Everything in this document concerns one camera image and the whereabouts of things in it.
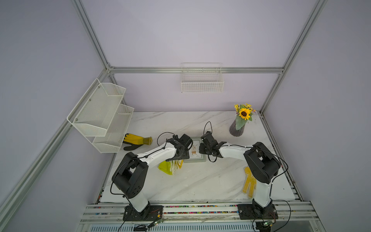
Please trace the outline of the green picture frame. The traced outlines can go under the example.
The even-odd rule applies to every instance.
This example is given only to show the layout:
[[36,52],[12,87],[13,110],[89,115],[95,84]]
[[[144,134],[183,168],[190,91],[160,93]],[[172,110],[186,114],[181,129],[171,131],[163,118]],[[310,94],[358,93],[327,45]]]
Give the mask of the green picture frame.
[[189,151],[189,159],[185,159],[185,163],[192,163],[192,162],[206,162],[206,155],[201,154],[199,152],[200,145],[201,145],[201,138],[200,137],[192,137],[192,147]]

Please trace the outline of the yellow green white cloth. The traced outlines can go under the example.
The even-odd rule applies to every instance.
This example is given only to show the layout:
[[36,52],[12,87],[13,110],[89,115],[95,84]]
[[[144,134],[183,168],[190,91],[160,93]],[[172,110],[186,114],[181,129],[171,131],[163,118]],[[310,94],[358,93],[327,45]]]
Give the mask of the yellow green white cloth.
[[168,175],[174,175],[176,170],[182,168],[183,163],[183,160],[163,161],[158,165],[158,169]]

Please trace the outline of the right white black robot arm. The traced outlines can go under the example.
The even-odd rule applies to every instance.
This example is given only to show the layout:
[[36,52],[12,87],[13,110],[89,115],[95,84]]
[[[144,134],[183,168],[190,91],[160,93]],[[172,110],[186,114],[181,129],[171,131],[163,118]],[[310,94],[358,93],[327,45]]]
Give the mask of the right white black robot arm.
[[267,208],[271,204],[272,180],[278,175],[281,163],[262,142],[256,142],[251,146],[219,143],[211,132],[203,135],[201,141],[199,149],[201,154],[246,161],[252,176],[257,180],[253,203],[260,208]]

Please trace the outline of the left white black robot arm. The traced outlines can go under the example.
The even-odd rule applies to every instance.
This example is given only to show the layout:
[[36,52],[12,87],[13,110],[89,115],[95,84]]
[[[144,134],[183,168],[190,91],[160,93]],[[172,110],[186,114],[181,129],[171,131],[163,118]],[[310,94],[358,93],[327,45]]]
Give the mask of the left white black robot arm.
[[193,140],[183,134],[180,138],[176,135],[166,142],[148,152],[141,154],[127,153],[112,176],[112,183],[129,201],[138,213],[146,212],[149,201],[142,193],[147,173],[163,161],[189,159],[189,152]]

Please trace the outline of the yellow black glove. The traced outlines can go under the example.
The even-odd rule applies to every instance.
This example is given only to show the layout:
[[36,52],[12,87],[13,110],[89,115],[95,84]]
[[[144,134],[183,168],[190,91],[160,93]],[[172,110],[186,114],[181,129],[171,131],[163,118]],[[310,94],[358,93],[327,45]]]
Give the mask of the yellow black glove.
[[123,139],[123,144],[126,144],[127,146],[124,147],[123,150],[133,151],[143,145],[151,145],[152,142],[153,142],[152,137],[141,137],[138,135],[127,133],[125,134],[125,137]]

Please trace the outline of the sunflower bouquet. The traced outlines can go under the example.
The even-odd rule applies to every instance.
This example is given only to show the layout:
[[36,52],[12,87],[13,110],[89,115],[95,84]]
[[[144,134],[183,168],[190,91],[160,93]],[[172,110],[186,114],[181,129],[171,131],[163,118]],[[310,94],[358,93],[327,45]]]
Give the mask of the sunflower bouquet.
[[250,104],[236,104],[236,130],[240,130],[246,123],[252,121],[252,116],[257,112]]

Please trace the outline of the yellow rubber glove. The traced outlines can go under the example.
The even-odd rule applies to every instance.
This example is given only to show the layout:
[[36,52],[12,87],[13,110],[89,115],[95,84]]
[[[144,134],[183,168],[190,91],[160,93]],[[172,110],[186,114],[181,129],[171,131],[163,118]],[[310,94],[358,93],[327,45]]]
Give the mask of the yellow rubber glove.
[[254,178],[249,167],[244,168],[244,173],[246,175],[246,178],[243,185],[242,193],[246,194],[248,196],[248,199],[252,199],[256,190],[257,180]]

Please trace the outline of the lower white mesh shelf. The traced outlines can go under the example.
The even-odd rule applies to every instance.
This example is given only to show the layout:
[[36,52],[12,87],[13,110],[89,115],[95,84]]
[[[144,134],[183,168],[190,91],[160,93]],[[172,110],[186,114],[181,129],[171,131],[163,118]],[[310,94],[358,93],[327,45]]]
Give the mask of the lower white mesh shelf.
[[134,108],[120,104],[104,137],[95,137],[93,146],[100,153],[117,153],[123,143]]

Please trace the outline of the white mesh shelf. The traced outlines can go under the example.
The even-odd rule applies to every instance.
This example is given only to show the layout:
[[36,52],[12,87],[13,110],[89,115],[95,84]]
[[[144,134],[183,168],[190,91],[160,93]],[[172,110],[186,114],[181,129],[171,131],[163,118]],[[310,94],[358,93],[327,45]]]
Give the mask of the white mesh shelf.
[[95,79],[67,116],[67,121],[85,137],[104,137],[125,91],[124,87]]
[[104,137],[95,137],[93,146],[100,153],[117,153],[123,143],[134,108],[120,104]]

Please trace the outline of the upper white mesh shelf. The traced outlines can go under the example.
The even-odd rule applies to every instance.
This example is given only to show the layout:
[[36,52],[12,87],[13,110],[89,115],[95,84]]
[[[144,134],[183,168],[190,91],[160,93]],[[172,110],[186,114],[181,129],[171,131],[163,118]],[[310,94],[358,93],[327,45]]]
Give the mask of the upper white mesh shelf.
[[67,121],[85,137],[104,137],[125,91],[124,87],[95,79],[67,116]]

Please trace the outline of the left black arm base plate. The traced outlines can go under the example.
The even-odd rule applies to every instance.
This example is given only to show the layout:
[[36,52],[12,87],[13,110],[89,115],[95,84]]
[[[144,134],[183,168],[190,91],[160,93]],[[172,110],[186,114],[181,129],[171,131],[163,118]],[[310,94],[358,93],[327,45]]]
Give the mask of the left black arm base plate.
[[135,210],[132,205],[125,207],[124,221],[154,221],[162,217],[164,206],[148,205],[143,211]]

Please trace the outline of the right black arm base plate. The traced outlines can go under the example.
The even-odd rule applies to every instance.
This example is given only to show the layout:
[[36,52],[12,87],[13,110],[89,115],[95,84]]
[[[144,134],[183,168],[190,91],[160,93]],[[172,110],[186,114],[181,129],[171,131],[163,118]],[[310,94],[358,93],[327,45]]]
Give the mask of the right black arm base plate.
[[237,208],[241,220],[278,219],[278,214],[273,204],[267,207],[254,204],[239,204]]

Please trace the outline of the aluminium mounting rail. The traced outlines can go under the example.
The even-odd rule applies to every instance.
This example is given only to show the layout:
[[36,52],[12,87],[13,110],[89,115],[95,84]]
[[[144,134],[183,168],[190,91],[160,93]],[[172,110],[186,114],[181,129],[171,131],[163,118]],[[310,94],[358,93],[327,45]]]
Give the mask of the aluminium mounting rail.
[[[239,207],[240,203],[190,203],[163,204],[161,212],[165,222],[231,222],[240,221],[248,215],[248,210]],[[273,203],[273,215],[279,221],[319,221],[310,202],[276,201]],[[126,213],[127,204],[96,204],[88,205],[80,219],[81,224],[117,224],[121,223]]]

